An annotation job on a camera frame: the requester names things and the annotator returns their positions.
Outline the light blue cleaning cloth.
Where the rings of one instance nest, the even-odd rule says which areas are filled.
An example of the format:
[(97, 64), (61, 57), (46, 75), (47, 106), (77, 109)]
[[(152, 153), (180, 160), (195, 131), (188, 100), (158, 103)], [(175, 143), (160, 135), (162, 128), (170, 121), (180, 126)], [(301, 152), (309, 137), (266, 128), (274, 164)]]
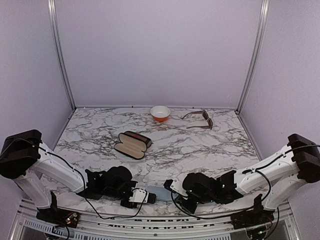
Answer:
[(160, 187), (160, 186), (154, 186), (154, 185), (148, 185), (146, 187), (146, 190), (149, 193), (155, 194), (157, 197), (157, 201), (161, 201), (161, 202), (171, 202), (172, 198), (171, 198), (171, 188), (165, 188), (164, 186)]

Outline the black woven glasses case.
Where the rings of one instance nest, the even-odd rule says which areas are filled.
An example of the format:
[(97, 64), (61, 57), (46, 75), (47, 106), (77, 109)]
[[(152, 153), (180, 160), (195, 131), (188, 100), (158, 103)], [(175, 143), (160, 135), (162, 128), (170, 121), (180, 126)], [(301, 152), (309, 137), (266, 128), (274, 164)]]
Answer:
[(125, 133), (120, 133), (118, 135), (118, 143), (116, 143), (113, 148), (128, 157), (140, 160), (145, 157), (147, 145), (140, 139)]

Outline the brown striped glasses case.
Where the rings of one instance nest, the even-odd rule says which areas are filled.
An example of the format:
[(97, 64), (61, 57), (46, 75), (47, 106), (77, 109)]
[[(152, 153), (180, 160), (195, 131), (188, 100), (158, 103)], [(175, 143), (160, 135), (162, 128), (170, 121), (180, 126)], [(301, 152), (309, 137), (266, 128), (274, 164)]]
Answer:
[(146, 137), (139, 133), (127, 130), (124, 132), (124, 134), (130, 136), (131, 138), (144, 142), (147, 148), (149, 148), (152, 145), (152, 140), (149, 137)]

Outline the brown translucent sunglasses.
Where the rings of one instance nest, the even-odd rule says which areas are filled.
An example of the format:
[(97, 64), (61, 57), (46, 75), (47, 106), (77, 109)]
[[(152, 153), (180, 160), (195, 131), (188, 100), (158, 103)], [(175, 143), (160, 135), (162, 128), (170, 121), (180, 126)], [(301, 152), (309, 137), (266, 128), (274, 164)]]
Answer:
[(188, 116), (191, 116), (191, 115), (201, 115), (202, 119), (206, 122), (206, 125), (188, 126), (187, 129), (200, 128), (200, 129), (211, 130), (213, 128), (213, 126), (214, 126), (213, 120), (209, 117), (209, 114), (207, 113), (207, 111), (205, 109), (188, 112), (181, 119), (184, 120), (185, 118), (187, 118)]

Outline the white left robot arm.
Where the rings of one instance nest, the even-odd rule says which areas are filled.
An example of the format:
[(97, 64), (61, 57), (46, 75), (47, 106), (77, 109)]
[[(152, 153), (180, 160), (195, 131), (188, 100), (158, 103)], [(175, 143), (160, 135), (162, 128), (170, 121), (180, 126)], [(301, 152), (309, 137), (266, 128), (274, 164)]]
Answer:
[(0, 152), (1, 176), (13, 180), (33, 201), (39, 214), (58, 223), (63, 211), (58, 208), (56, 195), (42, 184), (37, 173), (63, 184), (86, 201), (107, 196), (120, 200), (123, 207), (132, 209), (138, 205), (137, 183), (126, 167), (107, 171), (78, 169), (53, 153), (36, 129), (8, 136)]

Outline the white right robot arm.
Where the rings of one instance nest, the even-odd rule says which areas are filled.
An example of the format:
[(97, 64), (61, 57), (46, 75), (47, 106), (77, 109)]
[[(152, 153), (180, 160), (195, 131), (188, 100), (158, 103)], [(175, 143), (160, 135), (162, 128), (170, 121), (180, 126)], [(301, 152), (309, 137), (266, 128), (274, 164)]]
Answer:
[(279, 204), (306, 184), (320, 180), (320, 146), (311, 140), (292, 134), (288, 144), (264, 160), (237, 170), (231, 170), (218, 178), (201, 172), (189, 173), (182, 182), (182, 190), (175, 202), (189, 214), (200, 204), (227, 205), (259, 187), (268, 186), (261, 204), (248, 212), (247, 219), (258, 224)]

